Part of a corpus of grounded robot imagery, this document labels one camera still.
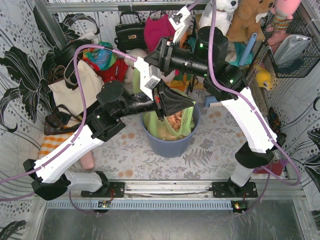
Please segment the green plastic trash bag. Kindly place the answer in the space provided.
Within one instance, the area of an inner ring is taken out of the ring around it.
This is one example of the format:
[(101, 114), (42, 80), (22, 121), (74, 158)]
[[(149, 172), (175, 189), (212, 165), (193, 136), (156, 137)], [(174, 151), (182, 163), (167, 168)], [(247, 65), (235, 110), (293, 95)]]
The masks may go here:
[(151, 136), (163, 141), (181, 140), (191, 134), (195, 128), (194, 106), (173, 115), (158, 119), (155, 111), (142, 114), (142, 123)]

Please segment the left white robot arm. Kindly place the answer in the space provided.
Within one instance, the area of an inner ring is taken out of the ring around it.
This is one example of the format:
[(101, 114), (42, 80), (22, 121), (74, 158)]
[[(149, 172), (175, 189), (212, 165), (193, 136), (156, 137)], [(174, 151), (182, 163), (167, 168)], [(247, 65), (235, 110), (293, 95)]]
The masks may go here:
[(171, 89), (163, 80), (153, 88), (151, 97), (142, 92), (130, 94), (121, 82), (110, 81), (102, 86), (96, 99), (98, 107), (72, 136), (43, 158), (23, 163), (33, 179), (34, 193), (42, 199), (55, 200), (67, 192), (81, 192), (84, 198), (112, 198), (115, 191), (102, 171), (71, 172), (69, 167), (125, 128), (121, 120), (124, 116), (155, 112), (163, 121), (194, 106), (191, 98)]

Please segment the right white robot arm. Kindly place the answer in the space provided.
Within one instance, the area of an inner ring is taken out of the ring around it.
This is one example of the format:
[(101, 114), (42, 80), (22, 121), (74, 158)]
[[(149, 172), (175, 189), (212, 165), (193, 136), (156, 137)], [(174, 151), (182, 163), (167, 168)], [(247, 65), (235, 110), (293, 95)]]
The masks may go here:
[(193, 52), (163, 37), (144, 60), (164, 74), (179, 70), (204, 77), (206, 90), (227, 108), (246, 137), (235, 154), (237, 165), (231, 177), (212, 183), (210, 190), (216, 198), (256, 198), (258, 193), (250, 180), (251, 174), (257, 168), (272, 173), (273, 151), (281, 148), (285, 137), (277, 136), (268, 126), (241, 70), (225, 61), (228, 43), (220, 29), (206, 26), (198, 32)]

